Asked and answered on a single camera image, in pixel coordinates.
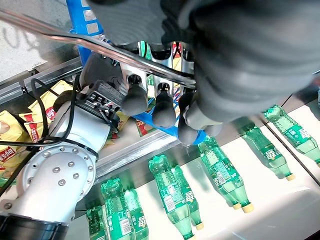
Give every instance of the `bottle cap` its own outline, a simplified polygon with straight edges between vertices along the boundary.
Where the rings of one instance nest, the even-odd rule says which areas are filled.
[[[255,207],[252,203],[248,204],[247,206],[242,207],[242,211],[245,214],[252,212],[254,209],[255,209]]]
[[[204,225],[203,222],[199,223],[198,225],[195,225],[195,228],[196,228],[197,230],[201,230],[201,229],[203,229],[204,227],[205,227],[205,225]]]
[[[289,175],[289,176],[286,176],[285,178],[286,178],[288,181],[291,181],[291,180],[295,179],[296,176],[295,176],[294,174],[291,174],[291,175]]]
[[[240,203],[236,203],[235,205],[232,205],[234,210],[237,210],[239,208],[241,208],[241,204]]]

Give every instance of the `bolt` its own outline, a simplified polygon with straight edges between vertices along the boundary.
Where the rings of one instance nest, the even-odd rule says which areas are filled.
[[[44,156],[45,158],[48,158],[48,157],[51,156],[51,153],[50,153],[49,151],[45,151],[45,152],[43,153],[43,156]]]
[[[74,165],[75,165],[75,163],[74,163],[73,161],[68,162],[68,166],[69,166],[70,168],[72,168]]]
[[[52,172],[57,174],[58,172],[60,172],[60,167],[56,166],[55,168],[52,169]]]
[[[73,178],[74,178],[74,179],[78,179],[78,178],[79,178],[79,173],[73,174]]]
[[[66,180],[61,179],[61,180],[58,181],[58,184],[59,184],[59,186],[63,186],[63,185],[66,184]]]
[[[7,202],[4,206],[4,209],[10,209],[10,208],[12,208],[12,203],[10,203],[10,202]]]

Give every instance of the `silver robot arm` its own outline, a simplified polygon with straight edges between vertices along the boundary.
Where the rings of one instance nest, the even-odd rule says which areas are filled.
[[[50,136],[64,134],[69,114],[70,102],[66,102],[50,125]],[[0,238],[64,239],[77,202],[89,192],[96,176],[97,156],[81,146],[98,152],[109,131],[102,119],[76,106],[67,137],[70,142],[37,152],[17,178],[18,198],[0,202]]]

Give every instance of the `snack bag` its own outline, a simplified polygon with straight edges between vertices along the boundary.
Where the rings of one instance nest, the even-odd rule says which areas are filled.
[[[0,112],[0,139],[3,141],[25,142],[27,133],[19,122],[6,110]],[[11,176],[25,155],[17,154],[23,147],[0,145],[0,187]]]
[[[153,101],[149,104],[148,106],[148,109],[147,109],[147,113],[150,112],[154,106],[156,105],[156,100],[153,99]],[[149,124],[146,124],[145,122],[143,121],[140,121],[138,119],[136,119],[136,126],[138,128],[138,132],[139,132],[139,135],[140,137],[148,134],[148,133],[151,133],[152,131],[154,131],[156,128],[154,128],[153,126],[149,125]]]
[[[120,118],[120,121],[118,123],[118,130],[119,132],[124,129],[124,126],[126,125],[126,123],[128,122],[129,116],[124,115],[123,112],[121,111],[117,111],[116,114],[118,115],[118,117]]]
[[[60,95],[64,91],[72,90],[73,87],[71,85],[69,85],[68,83],[66,83],[65,81],[60,80],[53,87],[51,87],[51,89]],[[40,98],[41,98],[43,105],[44,105],[44,108],[45,108],[45,113],[46,113],[48,124],[50,124],[56,116],[56,113],[54,111],[54,103],[57,99],[57,96],[49,91],[46,91],[44,94],[42,94],[42,96]],[[28,109],[30,109],[33,113],[41,116],[41,109],[40,109],[40,105],[39,105],[38,101],[35,101],[34,103],[32,103],[28,107]]]
[[[41,138],[42,132],[44,130],[44,124],[42,122],[42,116],[34,112],[21,113],[19,117],[25,120],[24,126],[29,133],[30,138],[34,143]]]

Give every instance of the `green plastic bottle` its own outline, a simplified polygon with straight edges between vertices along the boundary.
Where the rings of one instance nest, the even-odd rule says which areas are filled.
[[[274,105],[264,112],[265,118],[273,123],[294,148],[320,167],[320,150],[316,140],[310,136],[285,110]]]
[[[244,181],[230,162],[229,158],[219,147],[216,139],[206,136],[204,141],[198,144],[201,154],[205,154],[213,170],[213,181],[229,193],[238,203],[242,210],[249,213],[254,209],[248,200]]]
[[[139,202],[138,194],[135,189],[126,190],[124,198],[128,206],[133,227],[135,231],[136,240],[148,240],[149,229],[144,215],[144,211]]]
[[[219,181],[216,180],[217,174],[212,168],[207,156],[203,152],[200,153],[200,156],[205,168],[207,169],[208,173],[210,174],[214,182],[213,188],[225,199],[226,203],[229,206],[232,206],[235,210],[240,209],[241,204],[233,196],[231,196],[231,194],[228,193],[221,184],[219,184]]]
[[[136,240],[134,225],[119,178],[101,185],[111,240]]]
[[[262,133],[260,128],[254,123],[250,123],[243,128],[245,135],[242,137],[247,143],[256,148],[265,159],[264,164],[270,168],[276,175],[284,176],[288,181],[295,179],[288,167],[285,157]]]
[[[149,161],[149,169],[155,178],[169,220],[179,230],[184,240],[196,239],[191,229],[189,207],[174,174],[170,171],[167,157],[155,156]]]
[[[199,204],[197,202],[197,199],[194,196],[194,193],[192,192],[192,189],[187,182],[184,173],[182,172],[182,169],[180,166],[175,166],[171,168],[171,172],[173,173],[181,191],[184,195],[184,199],[186,203],[188,204],[189,211],[190,211],[190,219],[191,223],[197,230],[201,230],[204,228],[204,223],[201,221],[200,218],[200,212],[199,212]]]
[[[90,240],[108,240],[101,206],[88,209],[86,211],[86,219],[89,224]]]

